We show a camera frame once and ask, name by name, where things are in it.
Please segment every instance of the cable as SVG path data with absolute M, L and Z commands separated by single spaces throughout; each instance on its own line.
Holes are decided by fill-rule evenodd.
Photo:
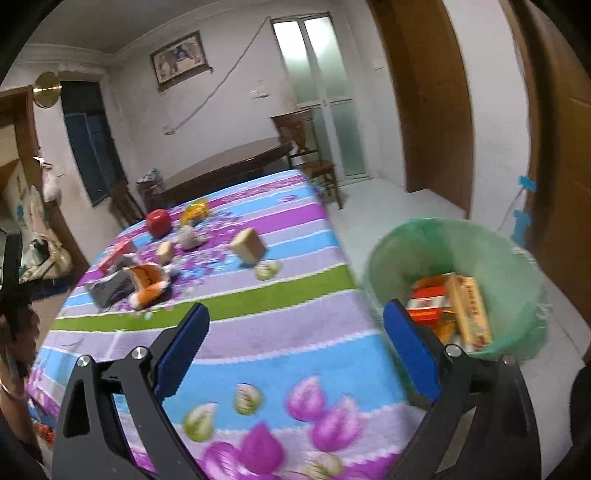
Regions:
M 499 228 L 496 229 L 497 232 L 500 232 L 501 229 L 503 228 L 503 226 L 505 225 L 505 222 L 507 221 L 507 218 L 509 216 L 509 213 L 511 211 L 511 209 L 513 208 L 513 206 L 515 205 L 515 203 L 517 202 L 517 200 L 519 199 L 519 196 L 521 195 L 521 193 L 525 190 L 524 187 L 521 187 L 519 189 L 519 191 L 517 192 L 517 195 L 515 195 L 515 198 L 513 199 L 513 201 L 509 204 L 509 208 L 507 209 L 507 212 L 505 213 L 505 217 L 503 218 L 503 221 L 501 222 L 501 224 L 499 225 Z
M 217 84 L 217 86 L 213 89 L 213 91 L 207 97 L 205 97 L 205 100 L 201 103 L 201 105 L 199 105 L 195 110 L 193 110 L 191 112 L 191 114 L 185 120 L 183 120 L 182 122 L 180 122 L 176 127 L 174 127 L 172 129 L 166 131 L 164 133 L 164 135 L 174 135 L 179 128 L 185 126 L 185 124 L 189 120 L 191 120 L 195 115 L 197 115 L 199 113 L 199 110 L 201 110 L 205 106 L 205 104 L 209 101 L 209 99 L 211 97 L 213 97 L 217 93 L 217 91 L 224 84 L 224 82 L 226 82 L 226 80 L 228 79 L 228 77 L 230 76 L 230 74 L 236 69 L 236 67 L 238 67 L 238 64 L 244 58 L 244 55 L 246 55 L 246 52 L 248 51 L 248 49 L 251 48 L 251 45 L 254 43 L 254 41 L 258 37 L 258 34 L 261 33 L 261 30 L 265 26 L 265 23 L 267 23 L 267 20 L 270 20 L 270 19 L 271 19 L 271 17 L 266 17 L 263 20 L 261 26 L 256 31 L 255 36 L 252 37 L 252 40 L 248 43 L 248 45 L 246 46 L 246 48 L 244 49 L 244 51 L 242 52 L 242 54 L 238 57 L 236 63 L 232 66 L 232 68 L 230 70 L 228 70 L 228 73 L 226 74 L 226 76 L 222 79 L 222 81 L 220 83 Z

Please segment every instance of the glass door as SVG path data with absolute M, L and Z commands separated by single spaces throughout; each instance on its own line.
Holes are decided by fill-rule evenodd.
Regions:
M 297 106 L 314 110 L 321 155 L 341 179 L 366 177 L 355 104 L 330 17 L 275 20 L 273 28 Z

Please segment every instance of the trash can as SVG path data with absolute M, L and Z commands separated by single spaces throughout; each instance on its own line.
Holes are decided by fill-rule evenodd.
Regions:
M 469 220 L 411 220 L 373 248 L 362 277 L 374 309 L 406 305 L 421 278 L 456 272 L 475 277 L 485 304 L 492 343 L 469 355 L 496 360 L 508 353 L 523 361 L 547 340 L 543 275 L 529 252 L 509 238 Z

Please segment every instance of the silver screw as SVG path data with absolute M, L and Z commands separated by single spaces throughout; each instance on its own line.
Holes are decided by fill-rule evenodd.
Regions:
M 90 357 L 88 355 L 82 355 L 81 357 L 78 357 L 78 360 L 76 361 L 76 365 L 78 365 L 79 367 L 85 367 L 89 363 Z
M 453 358 L 459 357 L 462 354 L 462 351 L 463 350 L 455 343 L 450 343 L 445 347 L 445 353 L 447 353 L 448 356 L 452 356 Z
M 141 360 L 148 355 L 148 349 L 144 346 L 137 346 L 131 351 L 131 356 L 136 360 Z
M 513 355 L 503 355 L 503 363 L 505 365 L 513 366 L 517 363 Z

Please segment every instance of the striped tablecloth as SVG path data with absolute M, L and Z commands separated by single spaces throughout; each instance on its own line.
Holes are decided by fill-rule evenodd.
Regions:
M 84 288 L 101 277 L 92 266 L 48 333 L 29 391 L 57 417 L 79 355 L 122 358 L 200 301 L 210 312 L 209 334 L 163 406 L 211 478 L 382 478 L 422 412 L 406 403 L 316 192 L 292 170 L 208 200 L 212 215 L 196 229 L 210 239 L 193 252 L 177 250 L 181 275 L 171 298 L 140 312 L 126 300 L 100 312 Z M 177 225 L 182 210 L 171 210 Z M 250 226 L 268 245 L 265 259 L 281 262 L 270 280 L 257 280 L 228 249 Z M 145 222 L 113 244 L 122 238 L 133 239 L 142 260 L 154 260 L 159 242 Z M 152 468 L 124 398 L 116 403 L 138 464 Z

